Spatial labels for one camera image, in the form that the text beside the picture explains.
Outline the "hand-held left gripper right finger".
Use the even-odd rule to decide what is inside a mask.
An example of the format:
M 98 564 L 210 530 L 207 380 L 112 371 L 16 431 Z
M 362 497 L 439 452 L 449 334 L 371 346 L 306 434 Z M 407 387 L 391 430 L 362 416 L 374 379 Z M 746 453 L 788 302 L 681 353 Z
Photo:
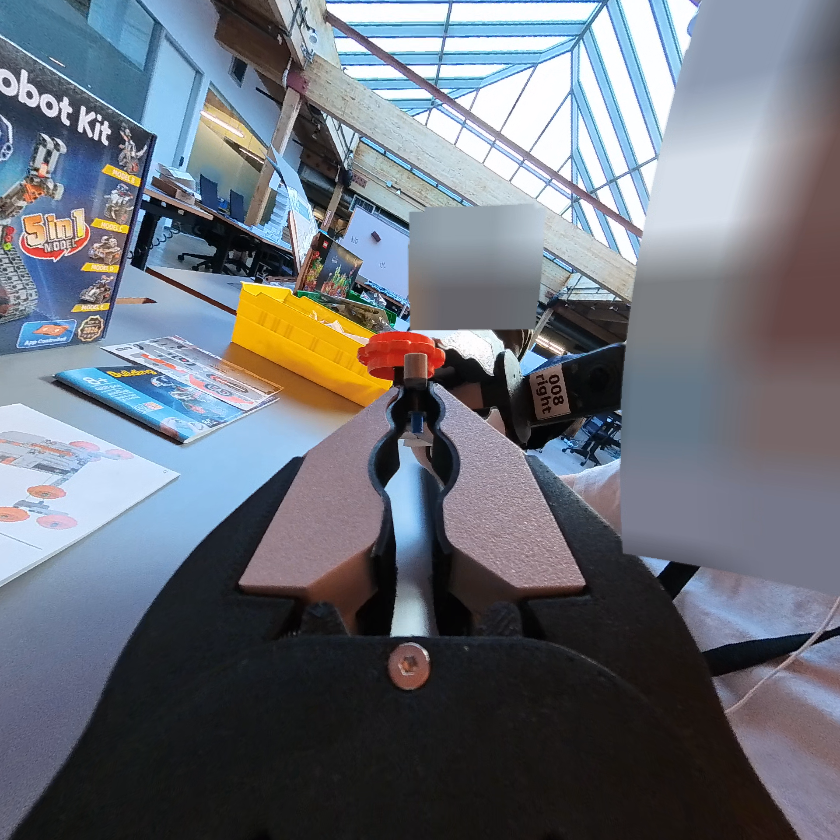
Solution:
M 583 574 L 519 446 L 440 385 L 429 389 L 438 632 L 470 634 L 497 602 L 581 595 Z

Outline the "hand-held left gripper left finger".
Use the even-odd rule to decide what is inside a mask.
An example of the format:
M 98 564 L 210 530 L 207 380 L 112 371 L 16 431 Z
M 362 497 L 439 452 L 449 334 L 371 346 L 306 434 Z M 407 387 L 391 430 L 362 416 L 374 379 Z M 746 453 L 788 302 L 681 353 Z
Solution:
M 395 387 L 310 449 L 239 580 L 246 593 L 329 602 L 353 633 L 389 636 L 395 540 L 385 486 L 398 470 Z

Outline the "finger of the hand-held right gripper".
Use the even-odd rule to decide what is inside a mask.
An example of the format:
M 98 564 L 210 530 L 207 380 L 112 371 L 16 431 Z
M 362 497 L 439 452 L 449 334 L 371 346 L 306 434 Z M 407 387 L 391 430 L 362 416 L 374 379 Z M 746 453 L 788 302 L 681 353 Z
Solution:
M 432 382 L 469 409 L 489 415 L 496 409 L 509 419 L 509 352 L 492 331 L 459 330 L 435 339 L 444 364 Z

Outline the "grey toy beam assembly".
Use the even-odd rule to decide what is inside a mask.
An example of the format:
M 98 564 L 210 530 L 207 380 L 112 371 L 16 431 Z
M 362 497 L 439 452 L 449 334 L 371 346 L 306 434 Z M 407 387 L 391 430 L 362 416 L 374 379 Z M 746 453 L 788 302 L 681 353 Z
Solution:
M 427 355 L 407 353 L 403 365 L 403 391 L 406 404 L 406 427 L 402 433 L 404 446 L 425 448 L 433 444 L 433 433 L 427 420 Z

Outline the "orange gear wheel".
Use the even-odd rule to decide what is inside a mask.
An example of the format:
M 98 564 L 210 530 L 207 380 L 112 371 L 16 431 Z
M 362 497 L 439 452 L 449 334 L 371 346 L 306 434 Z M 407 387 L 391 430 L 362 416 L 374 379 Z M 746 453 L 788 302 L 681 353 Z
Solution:
M 358 361 L 378 379 L 394 379 L 394 369 L 404 366 L 406 354 L 421 353 L 427 357 L 427 377 L 445 364 L 445 352 L 433 339 L 419 332 L 381 332 L 371 336 L 358 350 Z

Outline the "grey desk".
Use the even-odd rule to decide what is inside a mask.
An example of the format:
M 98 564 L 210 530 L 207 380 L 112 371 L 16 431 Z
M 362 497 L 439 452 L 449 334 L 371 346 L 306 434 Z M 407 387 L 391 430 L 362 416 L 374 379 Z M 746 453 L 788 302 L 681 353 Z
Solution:
M 116 658 L 162 586 L 218 523 L 288 460 L 359 411 L 354 403 L 231 344 L 235 318 L 139 269 L 120 292 L 110 343 L 179 335 L 277 383 L 278 401 L 230 427 L 178 445 L 53 381 L 102 366 L 100 344 L 13 355 L 2 404 L 25 404 L 179 474 L 1 591 L 1 837 L 8 838 L 67 758 Z

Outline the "clear plastic bags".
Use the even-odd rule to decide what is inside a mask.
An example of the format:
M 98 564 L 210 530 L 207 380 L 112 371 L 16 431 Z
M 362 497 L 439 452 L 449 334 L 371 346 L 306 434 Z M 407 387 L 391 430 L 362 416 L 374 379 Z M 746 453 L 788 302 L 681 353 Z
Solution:
M 350 301 L 349 303 L 317 302 L 318 314 L 312 314 L 319 322 L 336 332 L 354 335 L 361 343 L 367 341 L 366 333 L 384 333 L 393 331 L 393 325 L 385 311 L 366 304 Z

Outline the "dark printed toy box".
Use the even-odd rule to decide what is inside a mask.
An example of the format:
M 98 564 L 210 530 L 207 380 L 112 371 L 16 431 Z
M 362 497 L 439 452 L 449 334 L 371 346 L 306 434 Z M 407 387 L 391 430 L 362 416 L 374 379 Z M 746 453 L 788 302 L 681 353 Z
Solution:
M 362 264 L 362 258 L 319 232 L 301 268 L 295 292 L 320 292 L 346 298 Z

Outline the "sticker sheet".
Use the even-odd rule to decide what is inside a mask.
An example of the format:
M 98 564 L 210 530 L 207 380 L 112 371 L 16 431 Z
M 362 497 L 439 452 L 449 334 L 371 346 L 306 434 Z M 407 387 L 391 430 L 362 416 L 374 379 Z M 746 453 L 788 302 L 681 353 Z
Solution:
M 178 336 L 105 346 L 105 351 L 167 375 L 239 411 L 273 403 L 282 387 L 200 349 Z

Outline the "blue booklet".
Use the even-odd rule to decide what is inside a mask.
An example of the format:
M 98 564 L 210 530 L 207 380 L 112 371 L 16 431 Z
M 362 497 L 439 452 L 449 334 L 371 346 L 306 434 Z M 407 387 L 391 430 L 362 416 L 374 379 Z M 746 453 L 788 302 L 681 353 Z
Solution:
M 109 364 L 61 371 L 55 379 L 95 401 L 186 444 L 255 413 L 275 399 L 243 405 L 150 368 Z

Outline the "wooden ceiling beam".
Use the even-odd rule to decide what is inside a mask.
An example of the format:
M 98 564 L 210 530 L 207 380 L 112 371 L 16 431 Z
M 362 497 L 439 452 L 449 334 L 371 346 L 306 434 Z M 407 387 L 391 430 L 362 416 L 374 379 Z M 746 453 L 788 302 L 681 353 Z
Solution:
M 321 111 L 446 185 L 473 204 L 514 205 L 537 201 L 404 111 L 315 56 L 287 85 Z M 631 300 L 635 265 L 550 209 L 543 244 L 566 264 L 625 300 Z

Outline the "white instruction booklet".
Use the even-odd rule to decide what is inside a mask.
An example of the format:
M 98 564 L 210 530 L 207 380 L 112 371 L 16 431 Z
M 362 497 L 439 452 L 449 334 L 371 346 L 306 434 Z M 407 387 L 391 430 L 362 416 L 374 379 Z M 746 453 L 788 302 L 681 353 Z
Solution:
M 1 408 L 1 584 L 176 479 L 23 404 Z

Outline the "glass skylight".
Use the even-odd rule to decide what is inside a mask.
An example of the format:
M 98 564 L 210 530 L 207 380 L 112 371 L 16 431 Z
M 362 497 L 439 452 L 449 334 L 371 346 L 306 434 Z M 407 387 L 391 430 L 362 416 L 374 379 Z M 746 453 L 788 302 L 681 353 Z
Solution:
M 511 144 L 642 228 L 698 5 L 327 2 L 327 9 L 506 141 L 334 30 L 350 76 L 635 262 L 638 237 L 551 182 Z

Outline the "white t-shirt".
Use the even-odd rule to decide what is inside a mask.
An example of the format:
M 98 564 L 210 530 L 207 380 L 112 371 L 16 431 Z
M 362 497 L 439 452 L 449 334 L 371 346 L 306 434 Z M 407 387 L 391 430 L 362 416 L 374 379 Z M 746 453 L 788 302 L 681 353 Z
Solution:
M 701 649 L 811 635 L 835 599 L 787 584 L 701 569 L 676 605 Z M 839 642 L 815 644 L 729 720 L 800 838 L 839 838 Z

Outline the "robot kit box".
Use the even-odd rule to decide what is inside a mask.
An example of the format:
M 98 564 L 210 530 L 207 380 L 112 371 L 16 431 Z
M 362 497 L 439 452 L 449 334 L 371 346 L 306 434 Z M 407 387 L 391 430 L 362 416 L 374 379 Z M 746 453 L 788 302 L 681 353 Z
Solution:
M 106 334 L 156 137 L 1 38 L 1 353 Z

